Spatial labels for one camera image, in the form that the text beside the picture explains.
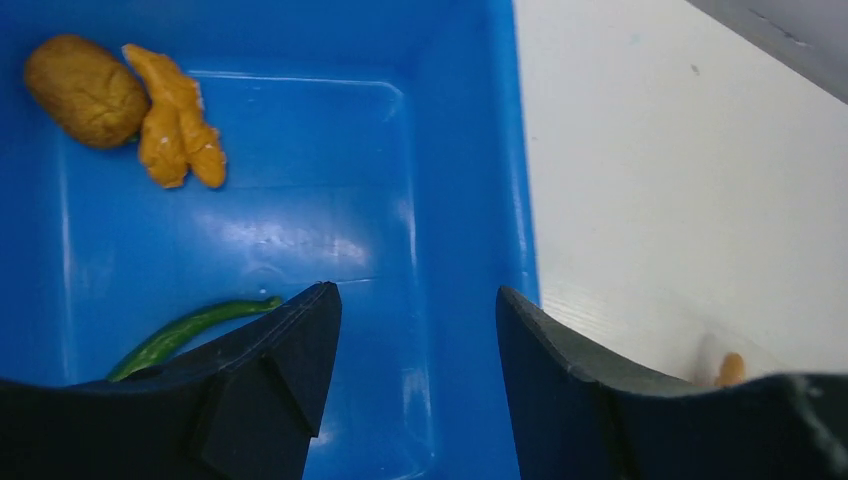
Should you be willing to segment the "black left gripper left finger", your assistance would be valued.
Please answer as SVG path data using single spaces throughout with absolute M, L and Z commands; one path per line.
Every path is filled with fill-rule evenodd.
M 320 432 L 342 302 L 320 282 L 119 381 L 1 384 L 5 479 L 298 479 Z

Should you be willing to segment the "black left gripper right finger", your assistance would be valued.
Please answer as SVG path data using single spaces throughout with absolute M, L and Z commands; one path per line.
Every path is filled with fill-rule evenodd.
M 496 326 L 525 479 L 843 479 L 847 379 L 697 386 L 560 324 L 517 290 Z

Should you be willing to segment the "yellow fried food piece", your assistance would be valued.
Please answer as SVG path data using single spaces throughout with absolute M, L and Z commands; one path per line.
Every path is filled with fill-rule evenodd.
M 179 188 L 193 173 L 208 188 L 226 181 L 227 158 L 216 128 L 206 122 L 199 83 L 170 57 L 135 44 L 122 47 L 151 100 L 138 157 L 150 178 L 165 189 Z

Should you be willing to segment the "round brown fried ball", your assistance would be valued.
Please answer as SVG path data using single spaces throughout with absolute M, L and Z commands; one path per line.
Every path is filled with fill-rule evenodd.
M 74 34 L 39 45 L 24 64 L 35 101 L 79 143 L 117 148 L 141 128 L 148 95 L 132 71 L 108 50 Z

